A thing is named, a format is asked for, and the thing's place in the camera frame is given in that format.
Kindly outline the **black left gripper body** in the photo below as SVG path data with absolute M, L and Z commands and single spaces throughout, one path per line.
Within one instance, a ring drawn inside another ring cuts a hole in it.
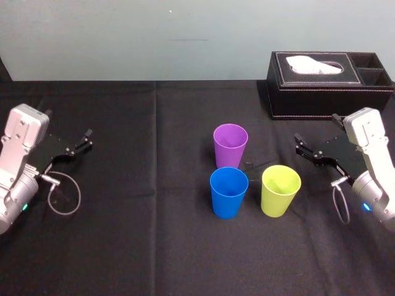
M 28 164 L 35 167 L 40 175 L 59 160 L 68 160 L 75 155 L 75 147 L 58 136 L 49 134 L 32 150 Z

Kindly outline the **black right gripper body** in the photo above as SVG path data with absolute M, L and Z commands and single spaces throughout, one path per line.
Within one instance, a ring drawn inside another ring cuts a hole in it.
M 314 148 L 312 155 L 315 164 L 329 165 L 336 169 L 341 176 L 347 176 L 347 182 L 351 186 L 367 170 L 361 152 L 349 141 L 344 131 Z

